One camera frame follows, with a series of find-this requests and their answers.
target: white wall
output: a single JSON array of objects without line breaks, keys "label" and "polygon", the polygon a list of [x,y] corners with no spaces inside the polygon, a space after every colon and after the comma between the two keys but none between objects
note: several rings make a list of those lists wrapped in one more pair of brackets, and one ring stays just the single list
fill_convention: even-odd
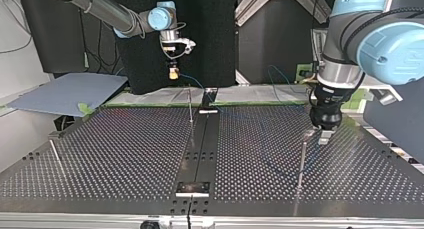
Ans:
[{"label": "white wall", "polygon": [[[8,5],[22,21],[20,10],[12,2]],[[28,39],[0,1],[0,52],[25,45]],[[0,53],[0,172],[47,142],[57,117],[1,106],[48,81],[33,42],[23,50]]]},{"label": "white wall", "polygon": [[57,116],[13,111],[0,117],[0,172],[48,141]]},{"label": "white wall", "polygon": [[[23,22],[20,10],[7,2]],[[0,1],[0,52],[25,45],[29,36],[16,24]],[[0,99],[49,81],[43,73],[34,43],[20,51],[0,54]]]}]

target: perforated metal table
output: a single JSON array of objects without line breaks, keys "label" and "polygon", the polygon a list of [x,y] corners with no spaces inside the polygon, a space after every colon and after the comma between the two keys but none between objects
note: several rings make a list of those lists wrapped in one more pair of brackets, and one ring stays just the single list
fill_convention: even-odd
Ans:
[{"label": "perforated metal table", "polygon": [[[0,174],[0,211],[424,217],[424,177],[348,117],[329,145],[310,140],[299,191],[307,113],[299,105],[224,107],[191,124],[188,108],[102,109],[54,142],[57,155],[44,145]],[[176,197],[181,182],[210,183],[209,197]]]}]

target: black backdrop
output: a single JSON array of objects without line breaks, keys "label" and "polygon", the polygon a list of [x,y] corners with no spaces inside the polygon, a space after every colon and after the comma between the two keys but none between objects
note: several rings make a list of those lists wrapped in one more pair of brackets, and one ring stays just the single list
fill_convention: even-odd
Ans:
[{"label": "black backdrop", "polygon": [[[158,1],[167,0],[117,1],[136,12],[142,12],[154,8]],[[197,44],[190,55],[180,59],[181,72],[197,78],[205,87],[234,85],[234,10],[237,0],[172,1],[177,6],[178,20],[187,23],[182,36]],[[168,80],[166,57],[161,51],[157,32],[148,34],[145,40],[139,37],[118,39],[118,47],[135,94],[184,82]],[[195,85],[193,81],[185,82]]]}]

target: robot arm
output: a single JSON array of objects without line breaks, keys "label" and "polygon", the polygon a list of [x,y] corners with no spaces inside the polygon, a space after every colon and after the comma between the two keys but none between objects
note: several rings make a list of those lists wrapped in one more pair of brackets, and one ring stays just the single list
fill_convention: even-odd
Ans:
[{"label": "robot arm", "polygon": [[336,0],[334,4],[323,51],[325,66],[319,69],[314,91],[317,103],[310,112],[313,125],[322,129],[322,144],[340,126],[341,106],[366,74],[389,85],[424,76],[424,20],[393,16],[424,9],[383,13],[384,7],[385,0]]},{"label": "robot arm", "polygon": [[142,13],[136,13],[119,5],[114,0],[61,0],[71,2],[84,13],[90,13],[98,19],[111,25],[115,33],[121,38],[140,36],[146,33],[160,31],[160,44],[167,56],[170,79],[178,79],[179,68],[177,59],[189,54],[196,44],[179,37],[179,30],[185,23],[178,23],[177,11],[174,2],[158,2],[157,7]]}]

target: cable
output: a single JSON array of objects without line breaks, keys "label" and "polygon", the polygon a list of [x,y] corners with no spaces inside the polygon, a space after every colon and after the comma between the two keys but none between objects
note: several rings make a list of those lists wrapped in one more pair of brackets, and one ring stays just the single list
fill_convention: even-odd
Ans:
[{"label": "cable", "polygon": [[315,54],[315,57],[317,58],[317,61],[319,63],[320,58],[318,57],[318,52],[315,48],[315,40],[314,40],[314,28],[315,28],[315,13],[317,10],[317,4],[318,4],[318,0],[315,0],[314,2],[314,9],[312,10],[312,26],[311,26],[311,41],[312,41],[312,51]]},{"label": "cable", "polygon": [[102,57],[100,56],[101,46],[102,46],[102,31],[103,31],[103,23],[102,23],[102,20],[100,20],[100,24],[99,24],[99,36],[98,36],[98,41],[97,41],[97,55],[99,56],[100,60],[99,60],[99,68],[97,69],[96,73],[99,73],[100,70],[103,67],[102,66],[102,60],[101,60]]},{"label": "cable", "polygon": [[271,77],[271,73],[270,73],[270,69],[271,68],[273,68],[274,70],[276,70],[278,73],[280,73],[280,75],[286,80],[286,82],[287,82],[287,84],[290,86],[290,89],[294,92],[294,93],[302,93],[302,94],[304,94],[305,92],[298,92],[298,91],[295,91],[294,89],[293,89],[293,85],[292,84],[290,84],[290,81],[289,81],[289,79],[286,77],[286,75],[284,75],[284,73],[283,72],[281,72],[281,70],[280,69],[278,69],[278,67],[276,67],[276,66],[274,66],[274,65],[269,65],[268,66],[268,76],[270,77],[270,79],[271,79],[271,82],[272,82],[272,85],[273,85],[273,87],[274,87],[274,89],[275,89],[275,84],[274,84],[274,81],[272,80],[272,77]]},{"label": "cable", "polygon": [[424,12],[417,12],[407,17],[407,19],[415,18],[417,16],[421,16]]},{"label": "cable", "polygon": [[22,6],[19,4],[19,2],[17,0],[11,0],[21,11],[21,15],[22,15],[22,18],[23,18],[24,24],[25,24],[25,25],[22,25],[22,23],[19,21],[19,19],[16,17],[16,15],[12,12],[12,10],[6,4],[6,2],[4,0],[1,0],[1,1],[3,2],[3,6],[12,15],[13,19],[16,21],[16,23],[19,25],[19,27],[21,27],[29,35],[29,40],[23,46],[20,46],[18,48],[14,48],[14,49],[10,49],[10,50],[6,50],[6,51],[0,51],[0,54],[6,54],[6,53],[12,53],[12,52],[20,51],[20,50],[28,47],[32,42],[32,35],[31,35],[30,30],[29,30],[28,22],[26,21],[24,9],[22,8]]},{"label": "cable", "polygon": [[118,70],[118,72],[117,73],[115,73],[115,76],[118,76],[119,75],[119,73],[122,71],[122,70],[124,70],[125,69],[125,67],[121,67],[121,69],[119,69]]},{"label": "cable", "polygon": [[[113,74],[113,72],[110,72],[105,66],[113,66],[114,68],[116,68],[116,65],[119,63],[120,60],[120,56],[118,57],[118,51],[117,51],[117,44],[115,41],[115,59],[113,61],[113,63],[107,63],[103,58],[101,58],[99,55],[96,55],[95,53],[93,53],[87,46],[87,40],[86,40],[86,35],[85,35],[85,28],[84,28],[84,21],[82,19],[82,11],[80,10],[80,23],[81,23],[81,34],[82,34],[82,40],[83,40],[83,45],[84,45],[84,50],[85,53],[87,53],[87,55],[90,55],[99,65],[101,65],[101,67],[99,67],[97,69],[96,73],[99,73],[101,69],[103,69],[104,71],[106,71],[109,74]],[[100,27],[103,27],[103,21],[100,21]],[[102,28],[100,28],[99,30],[99,40],[98,42],[101,43],[101,38],[102,38],[102,32],[101,32]]]},{"label": "cable", "polygon": [[[200,88],[202,88],[203,90],[205,90],[205,88],[203,87],[203,85],[196,79],[196,78],[194,78],[194,77],[192,77],[192,76],[188,76],[188,75],[184,75],[184,74],[180,74],[180,76],[181,77],[184,77],[184,78],[188,78],[188,79],[190,79],[190,80],[193,80]],[[212,98],[211,98],[211,96],[209,95],[209,94],[207,94],[208,95],[208,97],[209,97],[209,100],[210,101],[213,101],[212,100]],[[232,116],[232,117],[234,117],[234,118],[237,118],[237,119],[245,119],[245,120],[254,120],[254,121],[258,121],[259,122],[259,125],[260,125],[260,127],[261,127],[261,130],[263,131],[263,134],[264,135],[267,135],[268,133],[266,133],[266,128],[265,128],[265,125],[264,125],[264,120],[265,119],[267,119],[266,117],[263,117],[263,118],[261,118],[261,119],[255,119],[255,118],[249,118],[249,117],[246,117],[246,116],[239,116],[239,115],[235,115],[235,114],[233,114],[233,113],[229,113],[229,112],[226,112],[225,110],[223,110],[222,108],[220,108],[220,107],[217,107],[217,106],[214,106],[218,111],[220,111],[221,113],[223,113],[223,114],[227,114],[227,115],[230,115],[230,116]],[[312,136],[312,137],[315,137],[316,135],[319,135],[319,131],[316,131],[315,132],[315,135],[314,136]],[[260,140],[260,142],[261,142],[261,144],[262,144],[262,147],[265,147],[265,144],[263,143],[263,141],[262,141],[262,138],[261,138],[261,140]],[[283,171],[281,171],[280,169],[278,169],[278,168],[276,168],[267,158],[266,158],[266,156],[264,155],[264,150],[260,150],[260,154],[261,154],[261,157],[262,157],[262,159],[263,159],[263,161],[265,162],[265,164],[267,165],[267,166],[269,166],[272,170],[274,170],[274,172],[276,172],[277,174],[280,174],[280,176],[284,176],[284,177],[293,177],[293,176],[297,176],[297,175],[299,175],[299,174],[301,174],[301,173],[304,173],[304,172],[308,172],[308,170],[310,169],[310,167],[312,167],[312,165],[315,163],[315,161],[316,161],[316,159],[317,159],[317,156],[319,155],[319,144],[317,143],[317,145],[318,145],[318,147],[317,148],[315,148],[315,152],[314,152],[314,154],[313,154],[313,156],[312,156],[312,162],[308,162],[308,163],[305,163],[305,167],[304,167],[304,169],[303,170],[301,170],[301,171],[299,171],[299,172],[297,172],[297,173],[294,173],[294,174],[292,174],[292,175],[288,175],[287,173],[284,173]]]}]

